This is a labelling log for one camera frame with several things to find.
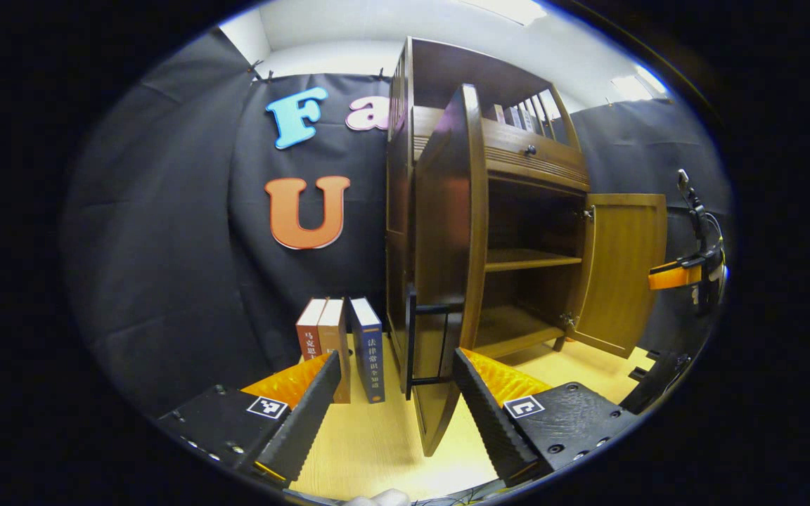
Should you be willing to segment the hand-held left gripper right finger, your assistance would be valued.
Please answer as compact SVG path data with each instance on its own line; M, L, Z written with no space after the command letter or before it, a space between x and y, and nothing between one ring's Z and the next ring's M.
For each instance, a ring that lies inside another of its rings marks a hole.
M453 379L507 486L565 473L640 420L581 382L550 387L462 348L454 352Z

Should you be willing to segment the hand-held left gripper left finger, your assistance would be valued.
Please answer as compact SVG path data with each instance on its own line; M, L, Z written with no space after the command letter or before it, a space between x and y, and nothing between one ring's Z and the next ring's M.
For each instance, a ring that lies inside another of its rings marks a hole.
M216 384L157 425L229 473L283 489L299 479L342 377L340 353L293 366L300 395L245 393Z

